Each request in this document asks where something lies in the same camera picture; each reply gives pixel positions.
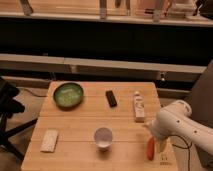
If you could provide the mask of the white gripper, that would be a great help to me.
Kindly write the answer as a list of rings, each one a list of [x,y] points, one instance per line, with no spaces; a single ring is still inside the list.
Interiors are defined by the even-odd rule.
[[[157,120],[152,120],[143,124],[145,128],[153,135],[157,141],[157,152],[161,153],[165,150],[170,132],[163,128]]]

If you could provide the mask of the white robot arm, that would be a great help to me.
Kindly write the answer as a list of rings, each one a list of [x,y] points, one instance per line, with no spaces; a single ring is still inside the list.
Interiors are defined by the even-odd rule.
[[[191,114],[192,109],[187,102],[176,100],[160,108],[155,118],[144,124],[157,141],[159,153],[166,148],[167,139],[177,133],[213,155],[213,129],[191,120]]]

